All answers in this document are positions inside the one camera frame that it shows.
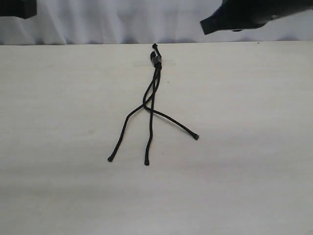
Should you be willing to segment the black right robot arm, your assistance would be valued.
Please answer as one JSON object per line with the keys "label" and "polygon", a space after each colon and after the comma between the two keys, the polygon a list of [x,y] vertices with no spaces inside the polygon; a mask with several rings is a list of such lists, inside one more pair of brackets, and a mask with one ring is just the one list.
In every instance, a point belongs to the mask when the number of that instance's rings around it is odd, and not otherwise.
{"label": "black right robot arm", "polygon": [[258,29],[270,21],[312,10],[312,0],[223,0],[220,7],[200,21],[205,35],[231,30]]}

